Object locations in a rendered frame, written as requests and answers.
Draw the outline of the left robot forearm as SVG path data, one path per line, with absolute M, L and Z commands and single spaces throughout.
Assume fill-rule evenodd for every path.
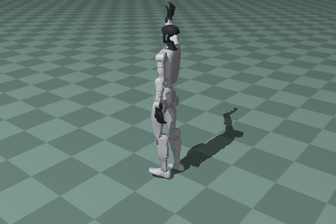
M 157 78 L 155 80 L 155 90 L 156 90 L 156 93 L 155 93 L 155 108 L 158 108 L 159 109 L 159 104 L 162 103 L 163 101 L 163 91 L 164 91 L 164 88 L 163 88 L 163 83 L 162 83 L 162 80 L 160 78 Z M 162 104 L 163 106 L 163 104 Z

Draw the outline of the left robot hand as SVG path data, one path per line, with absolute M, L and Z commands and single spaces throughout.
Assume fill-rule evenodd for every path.
M 162 107 L 162 103 L 159 104 L 159 109 L 158 108 L 155 108 L 156 112 L 155 112 L 155 118 L 157 120 L 157 122 L 161 123 L 161 124 L 166 124 L 167 122 L 164 121 L 164 118 L 163 118 L 163 113 L 162 113 L 162 110 L 163 107 Z

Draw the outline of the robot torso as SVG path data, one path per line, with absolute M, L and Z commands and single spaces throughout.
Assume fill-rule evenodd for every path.
M 171 106 L 175 102 L 176 93 L 171 86 L 177 81 L 180 69 L 181 51 L 172 51 L 168 49 L 168 46 L 163 48 L 160 52 L 167 52 L 167 62 L 165 63 L 165 84 L 163 85 L 163 98 L 167 99 L 168 106 Z M 159 77 L 159 75 L 158 75 Z

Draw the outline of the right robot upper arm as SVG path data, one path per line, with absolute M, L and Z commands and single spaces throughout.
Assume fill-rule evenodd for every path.
M 180 49 L 180 43 L 179 40 L 176 38 L 176 36 L 172 36 L 170 37 L 170 40 L 174 42 L 175 46 L 178 47 Z

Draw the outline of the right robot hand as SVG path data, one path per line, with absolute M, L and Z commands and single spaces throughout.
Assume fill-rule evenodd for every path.
M 172 16 L 174 15 L 174 11 L 175 11 L 175 6 L 173 5 L 173 3 L 168 2 L 169 3 L 169 9 L 166 5 L 166 9 L 167 9 L 167 17 L 165 18 L 165 23 L 168 22 L 168 19 L 172 20 Z

